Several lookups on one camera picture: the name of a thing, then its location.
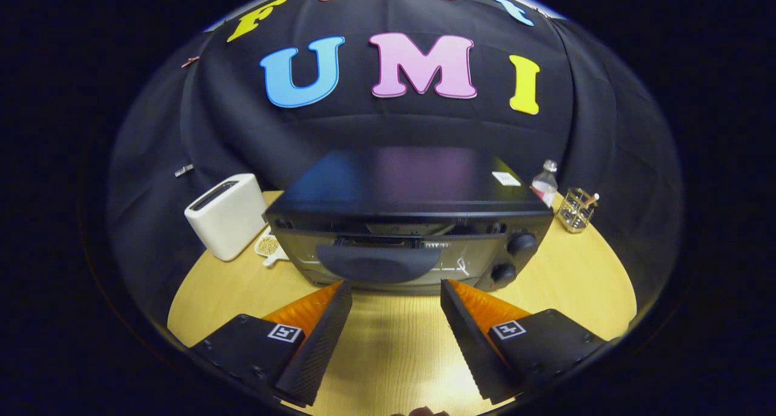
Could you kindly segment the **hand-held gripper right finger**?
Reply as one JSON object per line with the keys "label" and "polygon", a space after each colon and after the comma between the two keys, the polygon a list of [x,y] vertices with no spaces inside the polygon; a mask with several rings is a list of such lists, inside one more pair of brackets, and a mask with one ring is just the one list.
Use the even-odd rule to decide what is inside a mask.
{"label": "hand-held gripper right finger", "polygon": [[483,399],[531,400],[607,345],[557,309],[529,313],[462,281],[443,280],[441,308]]}

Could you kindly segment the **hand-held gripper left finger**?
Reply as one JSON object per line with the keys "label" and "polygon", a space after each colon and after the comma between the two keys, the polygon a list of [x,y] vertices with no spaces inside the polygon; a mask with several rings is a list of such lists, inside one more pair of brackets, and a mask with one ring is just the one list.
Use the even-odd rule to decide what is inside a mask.
{"label": "hand-held gripper left finger", "polygon": [[192,352],[250,394],[311,406],[352,303],[351,283],[336,281],[266,316],[238,314]]}

